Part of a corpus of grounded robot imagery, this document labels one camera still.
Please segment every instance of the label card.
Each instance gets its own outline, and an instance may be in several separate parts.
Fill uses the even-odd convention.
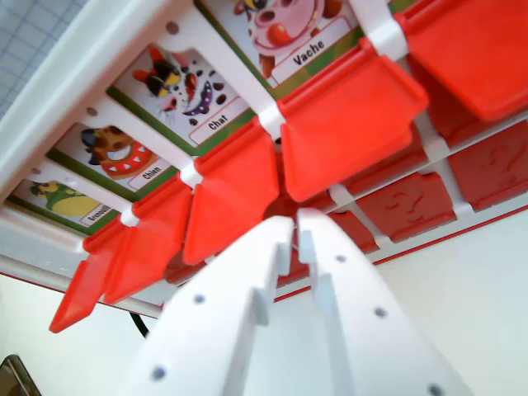
[[[108,93],[190,155],[207,153],[253,116],[194,50],[150,45]]]
[[[265,86],[280,98],[357,44],[357,19],[343,0],[196,0]]]
[[[57,181],[23,180],[7,198],[48,219],[92,235],[119,213]]]
[[[143,198],[177,172],[113,125],[90,128],[75,124],[48,157],[132,201]]]

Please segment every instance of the shelf hole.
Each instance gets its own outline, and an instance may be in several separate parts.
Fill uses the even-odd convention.
[[[176,22],[170,21],[165,25],[165,29],[167,29],[169,35],[177,35],[180,31],[180,26]]]
[[[195,295],[195,303],[202,304],[205,301],[204,295]]]
[[[165,375],[167,375],[167,372],[160,365],[154,368],[154,370],[152,370],[152,379],[154,381],[162,380],[165,377]]]
[[[376,308],[374,310],[374,313],[376,316],[380,317],[380,318],[384,318],[385,316],[387,316],[387,311],[385,311],[383,308]]]
[[[92,116],[92,117],[95,117],[97,114],[99,114],[99,113],[97,113],[97,110],[94,109],[93,107],[88,107],[86,109],[86,113],[88,113],[88,115]]]
[[[442,388],[437,384],[429,385],[429,393],[432,396],[444,396],[444,391]]]

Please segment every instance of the cartoon cow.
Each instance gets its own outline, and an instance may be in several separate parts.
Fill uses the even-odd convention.
[[[234,13],[246,13],[247,33],[268,78],[276,56],[293,52],[317,35],[319,22],[334,18],[342,7],[342,0],[237,0]]]
[[[113,125],[83,130],[81,140],[92,154],[88,163],[101,165],[113,180],[136,176],[158,159],[158,155]]]
[[[191,125],[196,125],[194,116],[207,114],[213,102],[221,105],[226,101],[225,94],[215,95],[224,89],[224,80],[204,60],[188,62],[179,54],[171,54],[171,59],[154,46],[148,53],[152,69],[135,70],[133,76],[158,99],[158,109],[168,116],[169,123],[179,110],[189,117]]]

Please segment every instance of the white plastic post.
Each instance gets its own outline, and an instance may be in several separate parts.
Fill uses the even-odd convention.
[[[242,394],[256,325],[266,326],[294,222],[260,223],[189,280],[163,309],[123,395]]]
[[[334,394],[471,395],[412,326],[361,250],[318,210],[298,212],[299,259],[325,316]]]
[[[393,241],[390,238],[383,234],[380,229],[370,220],[370,218],[365,214],[365,212],[359,207],[356,203],[354,196],[341,184],[336,184],[335,186],[330,187],[328,193],[332,197],[333,201],[344,210],[349,210],[352,214],[360,220],[363,225],[369,230],[374,238],[378,248],[383,249],[390,245],[393,245]]]
[[[386,0],[348,0],[361,29],[379,55],[398,60],[408,54],[407,40],[394,20]]]

